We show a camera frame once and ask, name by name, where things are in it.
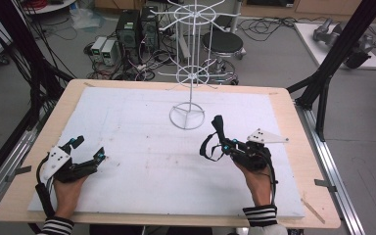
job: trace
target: black metal frame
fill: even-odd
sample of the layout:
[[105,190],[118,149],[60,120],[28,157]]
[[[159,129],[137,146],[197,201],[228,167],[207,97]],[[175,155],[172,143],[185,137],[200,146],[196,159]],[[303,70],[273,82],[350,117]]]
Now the black metal frame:
[[[30,75],[31,107],[0,149],[0,167],[8,158],[23,133],[37,124],[40,110],[45,101],[58,100],[63,94],[64,88],[61,86],[58,78],[64,81],[73,79],[73,77],[57,69],[45,59],[13,1],[17,0],[0,0],[0,22],[11,36],[13,43],[20,51],[21,55],[27,61]],[[1,37],[0,44],[10,57],[16,61],[17,58],[15,54],[13,54],[11,48]],[[23,73],[20,67],[18,67],[18,69],[20,73]]]
[[296,105],[311,110],[313,102],[319,96],[316,117],[316,133],[325,141],[323,130],[325,124],[326,103],[329,82],[341,63],[352,52],[353,46],[376,18],[376,0],[363,0],[350,18],[348,24],[332,46],[318,70],[310,77],[287,88],[293,93],[306,87],[304,94],[296,99]]

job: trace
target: wooden table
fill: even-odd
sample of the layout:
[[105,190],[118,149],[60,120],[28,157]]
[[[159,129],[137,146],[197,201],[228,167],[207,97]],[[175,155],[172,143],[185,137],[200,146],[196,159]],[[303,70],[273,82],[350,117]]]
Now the wooden table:
[[[35,172],[46,153],[56,145],[74,108],[86,87],[117,87],[126,89],[169,89],[174,83],[106,81],[77,79],[70,82],[62,98],[49,117],[47,123],[31,148],[23,166],[31,165],[32,171],[16,176],[0,203],[0,221],[42,222],[43,211],[28,211],[27,207],[34,193]],[[178,86],[175,90],[187,90]],[[313,152],[307,140],[304,128],[296,113],[292,99],[284,88],[207,86],[196,91],[222,93],[253,93],[268,95],[279,129],[284,136],[294,141],[285,145],[286,152],[305,208],[305,217],[301,219],[279,219],[286,227],[294,228],[337,228],[341,222],[327,188],[314,184],[314,179],[323,179]],[[239,216],[210,215],[161,215],[161,214],[120,214],[77,212],[72,217],[79,223],[112,223],[144,225],[191,225],[191,226],[228,226],[246,227],[248,221]]]

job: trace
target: human hand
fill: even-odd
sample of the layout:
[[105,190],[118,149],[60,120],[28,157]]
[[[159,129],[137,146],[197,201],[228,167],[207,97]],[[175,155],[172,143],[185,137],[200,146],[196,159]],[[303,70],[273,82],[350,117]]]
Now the human hand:
[[87,176],[75,180],[75,182],[62,183],[54,180],[54,188],[57,196],[57,210],[55,216],[70,219],[77,207],[81,187]]
[[253,202],[256,207],[270,205],[270,170],[266,166],[262,170],[249,171],[240,164],[234,164],[243,172],[246,177],[247,186],[252,193]]

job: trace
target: chair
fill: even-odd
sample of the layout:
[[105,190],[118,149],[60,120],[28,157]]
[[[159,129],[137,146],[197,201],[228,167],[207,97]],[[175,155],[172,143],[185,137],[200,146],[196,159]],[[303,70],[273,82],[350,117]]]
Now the chair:
[[209,69],[210,80],[220,84],[229,81],[232,85],[238,85],[239,79],[233,64],[222,58],[235,56],[239,60],[243,59],[243,40],[232,32],[214,30],[203,36],[202,43],[204,49],[215,56],[202,63],[203,68]]

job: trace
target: striped sleeve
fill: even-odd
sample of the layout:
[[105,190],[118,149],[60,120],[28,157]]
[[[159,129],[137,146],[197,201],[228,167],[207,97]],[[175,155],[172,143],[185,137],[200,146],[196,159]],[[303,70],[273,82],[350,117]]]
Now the striped sleeve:
[[267,205],[255,208],[244,208],[244,214],[252,227],[264,227],[277,224],[277,208],[274,205]]
[[61,217],[49,217],[45,220],[44,227],[39,235],[70,235],[74,223]]

